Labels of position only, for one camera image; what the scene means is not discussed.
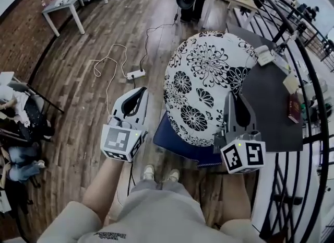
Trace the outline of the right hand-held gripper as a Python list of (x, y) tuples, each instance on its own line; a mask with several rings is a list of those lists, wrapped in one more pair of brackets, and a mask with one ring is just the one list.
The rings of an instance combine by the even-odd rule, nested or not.
[[(256, 116), (249, 102), (241, 94), (231, 92), (225, 97), (225, 131), (214, 135), (214, 153), (220, 154), (225, 171), (229, 174), (242, 174), (256, 171), (265, 165), (266, 143), (256, 130)], [(245, 131), (235, 134), (237, 124)]]

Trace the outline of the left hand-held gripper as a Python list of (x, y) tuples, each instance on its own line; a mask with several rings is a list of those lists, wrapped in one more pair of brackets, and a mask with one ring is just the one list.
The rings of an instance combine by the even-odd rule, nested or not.
[(112, 116), (108, 124), (103, 125), (101, 134), (101, 152), (107, 158), (134, 160), (147, 135), (147, 130), (141, 124), (145, 121), (148, 97), (147, 88), (139, 87), (116, 100)]

